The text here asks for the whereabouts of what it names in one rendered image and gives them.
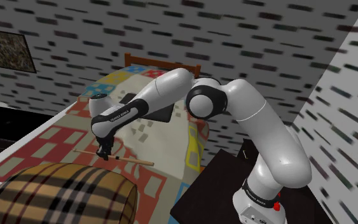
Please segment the wooden stick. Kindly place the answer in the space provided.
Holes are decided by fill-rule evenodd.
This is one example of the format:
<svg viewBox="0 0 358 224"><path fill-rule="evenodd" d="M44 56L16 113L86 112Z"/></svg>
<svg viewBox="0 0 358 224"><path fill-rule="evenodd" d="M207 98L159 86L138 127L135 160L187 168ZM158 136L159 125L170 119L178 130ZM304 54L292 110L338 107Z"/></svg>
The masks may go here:
<svg viewBox="0 0 358 224"><path fill-rule="evenodd" d="M85 154L89 154L89 155L97 155L94 152L90 152L90 151L84 151L84 150L77 150L77 149L72 149L73 152L78 152L78 153L85 153ZM147 166L154 166L154 162L150 162L150 161L145 161L145 160L139 160L139 159L135 159L135 158L127 158L127 157L119 157L119 156L112 156L112 155L108 155L108 158L112 158L115 160L121 160L121 161L125 161L125 162L131 162L131 163L135 163L135 164L141 164L141 165L147 165Z"/></svg>

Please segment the bed with patchwork quilt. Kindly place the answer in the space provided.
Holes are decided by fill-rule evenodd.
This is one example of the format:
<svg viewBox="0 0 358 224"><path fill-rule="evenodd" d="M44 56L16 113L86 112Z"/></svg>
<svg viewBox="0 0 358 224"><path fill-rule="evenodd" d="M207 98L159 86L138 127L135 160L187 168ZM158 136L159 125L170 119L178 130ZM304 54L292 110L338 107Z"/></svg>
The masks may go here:
<svg viewBox="0 0 358 224"><path fill-rule="evenodd" d="M202 153L209 136L208 124L189 115L183 102L174 104L169 123L141 118L116 136L113 156L150 161L154 166L112 158L105 161L97 155L72 151L95 153L98 147L90 131L91 96L104 93L120 101L173 68L170 62L126 54L122 69L91 84L72 106L0 154L0 184L35 165L61 162L98 167L121 174L137 185L134 224L177 224L170 210L201 173Z"/></svg>

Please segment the tan plaid pillow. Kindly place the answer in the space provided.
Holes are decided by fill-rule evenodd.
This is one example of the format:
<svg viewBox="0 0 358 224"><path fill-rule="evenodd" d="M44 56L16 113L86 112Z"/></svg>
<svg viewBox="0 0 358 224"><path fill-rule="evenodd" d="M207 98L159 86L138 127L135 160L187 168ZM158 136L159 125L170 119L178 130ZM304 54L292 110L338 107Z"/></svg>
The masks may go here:
<svg viewBox="0 0 358 224"><path fill-rule="evenodd" d="M137 186L106 169L50 163L0 184L0 224L134 224Z"/></svg>

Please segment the black low cabinet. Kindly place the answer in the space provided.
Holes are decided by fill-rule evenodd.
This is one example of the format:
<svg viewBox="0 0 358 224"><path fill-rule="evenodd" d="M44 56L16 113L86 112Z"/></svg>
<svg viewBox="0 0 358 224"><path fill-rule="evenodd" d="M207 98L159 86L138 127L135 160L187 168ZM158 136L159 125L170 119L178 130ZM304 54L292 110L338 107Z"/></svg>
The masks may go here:
<svg viewBox="0 0 358 224"><path fill-rule="evenodd" d="M51 118L50 115L0 107L0 152Z"/></svg>

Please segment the dark robot stand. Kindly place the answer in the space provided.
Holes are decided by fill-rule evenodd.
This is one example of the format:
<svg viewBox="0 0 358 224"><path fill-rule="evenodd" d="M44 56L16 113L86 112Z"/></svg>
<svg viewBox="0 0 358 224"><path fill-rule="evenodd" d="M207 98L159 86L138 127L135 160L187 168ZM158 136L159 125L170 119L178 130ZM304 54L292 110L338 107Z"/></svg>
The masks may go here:
<svg viewBox="0 0 358 224"><path fill-rule="evenodd" d="M220 150L170 210L179 224L241 224L232 197L252 166ZM283 188L288 224L333 224L308 187Z"/></svg>

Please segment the dark bedside cabinet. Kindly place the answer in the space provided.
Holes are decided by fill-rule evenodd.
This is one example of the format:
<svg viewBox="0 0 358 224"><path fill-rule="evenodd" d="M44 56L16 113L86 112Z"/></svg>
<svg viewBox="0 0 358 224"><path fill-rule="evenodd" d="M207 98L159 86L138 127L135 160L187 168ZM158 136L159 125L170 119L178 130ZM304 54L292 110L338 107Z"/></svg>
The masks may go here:
<svg viewBox="0 0 358 224"><path fill-rule="evenodd" d="M254 143L250 139L243 139L237 158L253 167L256 164L258 155L259 153Z"/></svg>

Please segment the dark framed wall picture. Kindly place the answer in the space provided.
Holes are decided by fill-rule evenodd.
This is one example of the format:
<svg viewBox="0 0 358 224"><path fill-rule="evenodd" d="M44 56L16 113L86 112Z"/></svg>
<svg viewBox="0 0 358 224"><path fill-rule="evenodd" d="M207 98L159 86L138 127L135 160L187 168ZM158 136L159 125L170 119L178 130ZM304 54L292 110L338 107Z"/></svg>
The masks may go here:
<svg viewBox="0 0 358 224"><path fill-rule="evenodd" d="M36 73L36 68L23 34L0 31L0 68Z"/></svg>

